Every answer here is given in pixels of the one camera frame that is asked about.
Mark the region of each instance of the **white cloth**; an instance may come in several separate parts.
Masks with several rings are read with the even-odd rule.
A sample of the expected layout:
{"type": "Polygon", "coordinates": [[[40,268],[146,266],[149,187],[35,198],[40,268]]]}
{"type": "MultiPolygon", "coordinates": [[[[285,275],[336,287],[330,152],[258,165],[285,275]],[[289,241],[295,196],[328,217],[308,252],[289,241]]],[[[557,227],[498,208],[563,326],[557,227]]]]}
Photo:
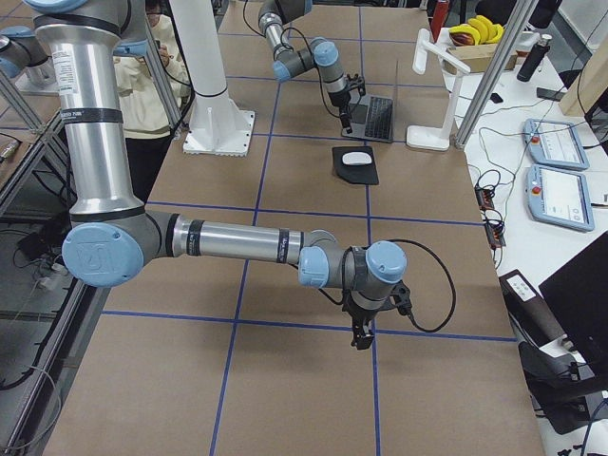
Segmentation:
{"type": "MultiPolygon", "coordinates": [[[[171,57],[167,72],[175,79],[188,81],[185,64],[175,40],[171,19],[161,16],[152,28],[152,35],[167,47],[171,57]]],[[[115,57],[116,82],[124,119],[124,136],[132,139],[155,139],[169,133],[169,120],[164,112],[161,98],[154,86],[150,71],[142,59],[115,57]]],[[[173,95],[178,105],[186,96],[188,87],[169,78],[173,95]]]]}

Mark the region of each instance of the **blue framed tablet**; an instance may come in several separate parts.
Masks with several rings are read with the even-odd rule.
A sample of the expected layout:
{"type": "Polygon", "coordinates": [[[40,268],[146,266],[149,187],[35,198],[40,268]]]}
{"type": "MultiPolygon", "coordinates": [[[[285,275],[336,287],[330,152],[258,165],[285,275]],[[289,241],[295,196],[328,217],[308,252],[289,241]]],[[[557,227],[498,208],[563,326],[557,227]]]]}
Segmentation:
{"type": "Polygon", "coordinates": [[[595,228],[587,181],[581,173],[534,164],[528,171],[526,192],[535,220],[578,231],[595,228]]]}
{"type": "Polygon", "coordinates": [[[573,123],[528,119],[523,125],[523,140],[536,163],[575,171],[589,167],[573,123]]]}

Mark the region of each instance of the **mouse pad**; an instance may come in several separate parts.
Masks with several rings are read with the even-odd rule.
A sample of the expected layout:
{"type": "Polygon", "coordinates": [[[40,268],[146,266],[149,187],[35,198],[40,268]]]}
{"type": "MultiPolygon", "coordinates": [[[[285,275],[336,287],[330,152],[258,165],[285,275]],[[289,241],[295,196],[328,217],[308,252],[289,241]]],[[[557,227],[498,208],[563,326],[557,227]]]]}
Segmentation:
{"type": "Polygon", "coordinates": [[[376,172],[376,161],[373,157],[373,150],[367,145],[353,147],[332,147],[333,169],[339,178],[348,183],[362,183],[366,185],[377,185],[378,173],[376,172]],[[349,152],[365,152],[371,157],[370,164],[344,164],[342,156],[349,152]]]}

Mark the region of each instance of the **computer mouse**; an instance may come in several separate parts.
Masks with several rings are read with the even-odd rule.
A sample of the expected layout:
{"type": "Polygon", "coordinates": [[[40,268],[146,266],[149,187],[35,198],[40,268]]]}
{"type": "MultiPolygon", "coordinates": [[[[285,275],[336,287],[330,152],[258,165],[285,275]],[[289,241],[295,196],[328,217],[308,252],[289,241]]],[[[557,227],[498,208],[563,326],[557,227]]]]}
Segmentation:
{"type": "Polygon", "coordinates": [[[347,152],[342,156],[342,162],[347,166],[360,166],[371,163],[371,155],[367,152],[347,152]]]}

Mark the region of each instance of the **black bottle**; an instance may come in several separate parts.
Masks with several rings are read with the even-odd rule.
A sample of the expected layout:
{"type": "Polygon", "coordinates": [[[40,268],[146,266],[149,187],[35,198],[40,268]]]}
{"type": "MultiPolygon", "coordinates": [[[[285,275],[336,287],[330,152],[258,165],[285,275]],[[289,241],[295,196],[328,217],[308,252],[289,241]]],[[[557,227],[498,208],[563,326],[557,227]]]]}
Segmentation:
{"type": "Polygon", "coordinates": [[[517,73],[517,79],[525,83],[530,80],[536,68],[539,67],[542,58],[549,51],[549,42],[552,38],[551,35],[541,35],[541,39],[532,47],[532,50],[530,50],[530,53],[525,58],[520,72],[517,73]]]}

